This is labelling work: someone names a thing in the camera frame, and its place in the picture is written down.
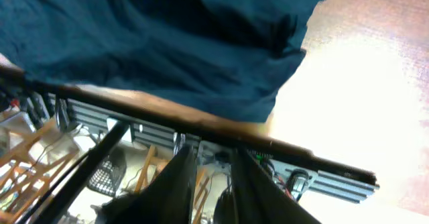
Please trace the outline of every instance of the wooden surface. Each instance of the wooden surface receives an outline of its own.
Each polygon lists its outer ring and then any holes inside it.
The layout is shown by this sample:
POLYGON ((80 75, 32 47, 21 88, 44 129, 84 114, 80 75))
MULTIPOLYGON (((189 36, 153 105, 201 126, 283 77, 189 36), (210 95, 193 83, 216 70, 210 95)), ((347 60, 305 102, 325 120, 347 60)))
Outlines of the wooden surface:
MULTIPOLYGON (((429 0, 321 3, 308 22, 307 57, 279 92, 267 124, 236 123, 135 91, 99 94, 200 125, 267 135, 373 170, 381 189, 363 209, 387 205, 429 215, 428 22, 429 0)), ((355 214, 355 206, 348 212, 331 200, 306 194, 302 204, 320 219, 333 218, 321 206, 355 214)))

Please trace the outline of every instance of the folded cloth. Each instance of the folded cloth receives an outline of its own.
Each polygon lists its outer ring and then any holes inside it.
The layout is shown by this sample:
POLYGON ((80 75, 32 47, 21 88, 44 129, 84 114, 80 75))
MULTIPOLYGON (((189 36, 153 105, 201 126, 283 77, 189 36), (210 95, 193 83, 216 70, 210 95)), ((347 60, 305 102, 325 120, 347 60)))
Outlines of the folded cloth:
POLYGON ((29 80, 145 91, 263 122, 321 0, 0 0, 0 53, 29 80))

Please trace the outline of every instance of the cloth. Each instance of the cloth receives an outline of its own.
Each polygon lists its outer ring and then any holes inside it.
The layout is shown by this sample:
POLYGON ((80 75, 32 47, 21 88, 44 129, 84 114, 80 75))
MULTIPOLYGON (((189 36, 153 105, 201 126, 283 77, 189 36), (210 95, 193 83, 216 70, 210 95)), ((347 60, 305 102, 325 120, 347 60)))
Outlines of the cloth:
POLYGON ((321 0, 0 0, 0 52, 29 80, 145 91, 263 122, 321 0))

